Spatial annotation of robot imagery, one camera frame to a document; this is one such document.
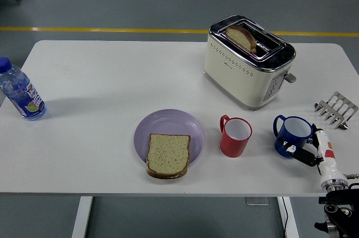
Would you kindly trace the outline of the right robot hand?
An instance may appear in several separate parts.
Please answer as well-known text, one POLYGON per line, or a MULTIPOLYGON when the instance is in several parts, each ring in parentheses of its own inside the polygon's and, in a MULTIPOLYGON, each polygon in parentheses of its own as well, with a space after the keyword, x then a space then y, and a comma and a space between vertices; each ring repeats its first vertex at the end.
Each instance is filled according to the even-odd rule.
POLYGON ((323 129, 317 128, 312 124, 312 145, 317 149, 314 154, 299 148, 294 144, 286 141, 284 138, 279 138, 279 146, 284 149, 294 159, 310 166, 317 166, 321 175, 321 187, 328 192, 335 190, 342 190, 348 187, 348 182, 338 168, 333 152, 332 144, 328 139, 327 134, 323 129))

